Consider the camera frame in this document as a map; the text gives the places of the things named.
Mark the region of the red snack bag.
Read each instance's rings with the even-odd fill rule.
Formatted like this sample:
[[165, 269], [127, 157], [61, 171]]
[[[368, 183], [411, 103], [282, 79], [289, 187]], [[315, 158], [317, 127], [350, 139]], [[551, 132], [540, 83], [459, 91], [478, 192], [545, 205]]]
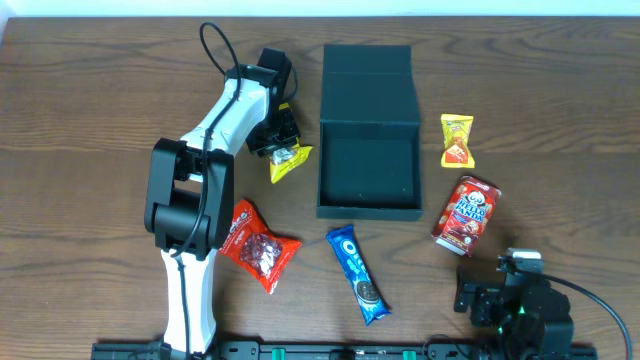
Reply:
[[267, 294], [272, 294], [301, 245], [299, 240], [272, 233], [254, 205], [243, 199], [234, 207], [229, 234], [219, 253], [244, 268]]

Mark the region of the Hello Panda biscuit box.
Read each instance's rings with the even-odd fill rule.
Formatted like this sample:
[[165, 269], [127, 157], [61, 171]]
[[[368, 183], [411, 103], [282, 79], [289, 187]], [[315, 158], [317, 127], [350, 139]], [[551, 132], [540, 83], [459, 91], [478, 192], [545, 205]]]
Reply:
[[458, 255], [471, 256], [501, 195], [497, 187], [463, 176], [434, 227], [435, 243]]

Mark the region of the yellow snack bag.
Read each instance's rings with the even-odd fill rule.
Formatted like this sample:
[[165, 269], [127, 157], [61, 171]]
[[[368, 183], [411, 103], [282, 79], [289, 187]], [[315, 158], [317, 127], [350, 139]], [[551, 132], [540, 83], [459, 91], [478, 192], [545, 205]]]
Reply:
[[271, 183], [279, 182], [292, 170], [304, 164], [312, 149], [312, 146], [301, 146], [299, 138], [296, 138], [293, 146], [274, 151], [269, 157]]

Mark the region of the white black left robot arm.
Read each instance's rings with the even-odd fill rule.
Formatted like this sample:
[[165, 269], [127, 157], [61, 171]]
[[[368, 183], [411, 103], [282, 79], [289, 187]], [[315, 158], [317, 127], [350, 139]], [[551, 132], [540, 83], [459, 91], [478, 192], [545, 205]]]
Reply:
[[144, 225], [167, 272], [161, 359], [202, 359], [211, 347], [214, 264], [232, 225], [234, 160], [242, 147], [265, 157], [296, 143], [300, 132], [282, 108], [292, 69], [286, 54], [271, 48], [255, 65], [233, 66], [203, 121], [152, 150]]

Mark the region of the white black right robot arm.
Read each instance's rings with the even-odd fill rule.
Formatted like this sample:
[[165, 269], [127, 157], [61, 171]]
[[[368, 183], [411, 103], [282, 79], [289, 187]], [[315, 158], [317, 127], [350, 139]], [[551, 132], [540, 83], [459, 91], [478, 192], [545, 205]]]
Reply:
[[496, 333], [473, 345], [470, 359], [570, 360], [574, 323], [568, 297], [540, 274], [512, 271], [501, 283], [459, 267], [454, 310]]

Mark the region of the blue Oreo cookie pack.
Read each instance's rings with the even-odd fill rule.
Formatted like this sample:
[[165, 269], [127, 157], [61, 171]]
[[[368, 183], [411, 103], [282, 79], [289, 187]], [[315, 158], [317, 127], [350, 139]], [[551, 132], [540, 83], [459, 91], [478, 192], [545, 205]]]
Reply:
[[355, 237], [354, 227], [348, 225], [331, 230], [326, 239], [331, 245], [349, 282], [366, 326], [391, 314], [370, 276]]

